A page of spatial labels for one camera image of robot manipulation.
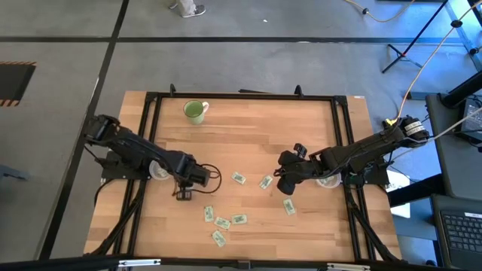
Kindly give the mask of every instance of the table frame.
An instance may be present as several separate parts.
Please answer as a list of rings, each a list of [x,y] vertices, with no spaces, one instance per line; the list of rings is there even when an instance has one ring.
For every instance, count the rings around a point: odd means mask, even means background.
[[[346,134],[348,139],[348,144],[352,144],[354,142],[353,138],[353,131],[352,125],[349,117],[349,110],[348,110],[348,102],[346,96],[313,96],[313,95],[304,95],[301,87],[298,85],[294,90],[294,94],[292,95],[279,95],[279,94],[272,94],[272,93],[262,93],[253,90],[240,90],[239,93],[178,93],[173,84],[170,85],[170,92],[169,93],[156,93],[156,92],[147,92],[145,96],[145,103],[144,108],[142,109],[142,116],[139,124],[139,135],[143,135],[145,131],[145,127],[147,124],[149,109],[151,107],[151,103],[155,102],[154,112],[153,112],[153,120],[151,123],[151,130],[149,134],[149,140],[151,142],[155,139],[155,134],[157,131],[157,125],[159,123],[159,115],[160,115],[160,106],[162,103],[163,98],[188,98],[188,99],[265,99],[265,100],[296,100],[296,101],[320,101],[320,102],[330,102],[331,105],[331,113],[333,116],[334,122],[334,133],[335,138],[337,141],[337,145],[343,145],[343,138],[341,135],[341,128],[340,128],[340,118],[338,116],[338,106],[341,107],[343,112],[343,120],[345,123]],[[141,181],[139,185],[140,195],[141,198],[144,198],[145,194],[145,183],[146,181]],[[121,209],[121,216],[127,210],[130,200],[132,199],[134,188],[134,180],[128,180],[126,193],[124,194],[123,206]],[[366,219],[368,223],[368,210],[365,201],[365,193],[362,189],[361,185],[357,185],[356,193],[358,196],[358,204],[360,206],[360,211],[363,217]],[[352,193],[349,186],[343,186],[345,195],[347,193]],[[356,261],[361,260],[361,251],[360,251],[360,244],[358,240],[357,228],[356,228],[356,220],[355,216],[352,213],[352,209],[349,207],[348,199],[345,197],[346,203],[346,211],[348,213],[349,219],[349,228],[350,228],[350,235],[352,237],[352,248],[353,254]],[[134,255],[134,249],[136,244],[136,237],[137,231],[139,229],[139,222],[141,217],[142,211],[142,201],[140,206],[136,210],[133,215],[133,223],[131,227],[129,242],[127,245],[127,254]],[[114,250],[113,254],[119,254],[121,250],[121,243],[122,243],[122,235],[120,234],[117,240],[114,243]],[[367,234],[365,234],[365,240],[367,243],[367,251],[368,251],[368,258],[370,260],[376,260],[375,249],[374,245],[372,244],[371,240],[369,240]],[[186,258],[177,258],[174,260],[174,264],[181,264],[181,265],[194,265],[194,266],[236,266],[240,269],[250,268],[252,261],[250,260],[211,260],[211,259],[186,259]],[[270,266],[292,266],[291,261],[287,260],[275,260],[275,261],[266,261],[266,263],[270,263]],[[304,262],[298,261],[296,262],[295,266],[319,266],[321,262]]]

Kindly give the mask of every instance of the yellow cable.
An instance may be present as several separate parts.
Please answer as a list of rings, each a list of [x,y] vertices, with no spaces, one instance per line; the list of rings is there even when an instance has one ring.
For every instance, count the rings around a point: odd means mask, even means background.
[[[465,15],[467,15],[468,12],[470,12],[472,10],[472,8],[475,8],[477,7],[480,3],[482,3],[482,0],[478,1],[477,3],[475,3],[474,5],[472,5],[461,17],[459,20],[462,20],[463,17],[465,17]],[[404,99],[401,101],[401,105],[400,105],[400,110],[398,110],[398,115],[397,117],[392,120],[392,121],[396,121],[400,118],[401,116],[401,111],[404,107],[404,104],[405,104],[405,101],[407,100],[407,97],[408,97],[408,93],[410,93],[410,91],[412,90],[412,87],[413,85],[415,84],[416,80],[419,78],[420,74],[422,73],[423,69],[426,67],[426,65],[429,63],[429,61],[432,59],[432,57],[434,57],[434,55],[438,52],[438,50],[440,49],[440,47],[442,46],[442,44],[445,42],[445,40],[447,40],[448,36],[450,35],[450,33],[454,30],[455,28],[452,27],[452,29],[445,35],[445,37],[442,39],[442,41],[438,44],[437,48],[433,51],[433,53],[430,55],[430,57],[425,61],[425,63],[423,63],[422,65],[422,68],[420,68],[419,72],[416,74],[416,77],[415,79],[413,79],[412,83],[410,84],[410,86],[408,87],[408,90],[407,92],[405,93],[405,96],[404,96]]]
[[[355,3],[354,1],[352,0],[344,0],[345,2],[349,2],[350,4],[356,6],[357,8],[361,9],[361,10],[364,10],[365,8],[363,8],[361,5],[358,5],[357,3]],[[395,16],[393,16],[392,18],[390,19],[387,19],[387,20],[379,20],[377,18],[375,18],[375,16],[373,16],[370,11],[367,11],[367,14],[368,16],[370,16],[373,20],[376,20],[378,23],[387,23],[395,18],[397,18],[398,16],[400,16],[401,14],[403,14],[413,3],[415,2],[415,0],[412,0],[408,5],[405,6],[405,8],[402,8]]]

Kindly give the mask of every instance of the tripod stand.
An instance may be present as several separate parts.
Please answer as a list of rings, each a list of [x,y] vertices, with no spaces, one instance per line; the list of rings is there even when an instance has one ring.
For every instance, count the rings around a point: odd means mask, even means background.
[[[418,40],[420,38],[420,36],[422,35],[422,33],[425,31],[425,29],[427,29],[427,27],[429,27],[430,23],[433,21],[433,19],[437,16],[437,14],[442,10],[442,8],[445,6],[445,4],[448,2],[448,0],[445,0],[444,2],[442,2],[442,5],[437,9],[437,11],[432,15],[432,18],[430,18],[430,20],[424,25],[424,27],[422,28],[422,30],[420,30],[419,34],[415,37],[415,39],[412,40],[412,42],[410,43],[410,45],[408,45],[407,49],[405,49],[405,51],[402,53],[400,50],[398,50],[397,48],[395,48],[393,45],[389,44],[389,47],[394,50],[396,53],[397,53],[397,58],[395,60],[393,60],[392,63],[390,63],[386,68],[384,68],[384,70],[382,70],[382,73],[385,73],[386,71],[388,71],[392,66],[394,66],[398,61],[408,61],[408,62],[411,62],[413,64],[415,64],[417,67],[419,68],[422,68],[422,65],[420,65],[419,63],[413,61],[412,59],[409,59],[407,57],[407,53],[408,51],[412,48],[412,46],[416,43],[416,40]]]

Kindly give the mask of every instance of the green mug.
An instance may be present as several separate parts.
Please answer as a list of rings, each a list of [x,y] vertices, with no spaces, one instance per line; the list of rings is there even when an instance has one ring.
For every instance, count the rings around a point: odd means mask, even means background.
[[[184,105],[184,114],[192,124],[201,124],[204,120],[204,114],[209,109],[208,102],[189,101]]]

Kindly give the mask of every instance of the shoe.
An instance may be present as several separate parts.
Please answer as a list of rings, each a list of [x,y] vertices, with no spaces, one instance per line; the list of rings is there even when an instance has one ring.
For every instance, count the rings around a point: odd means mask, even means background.
[[[189,18],[189,17],[194,17],[194,16],[199,16],[203,15],[206,12],[206,8],[204,5],[197,5],[196,9],[194,10],[194,13],[188,14],[188,15],[182,15],[183,18]]]
[[[169,9],[175,9],[178,6],[178,2],[174,2],[169,6]]]

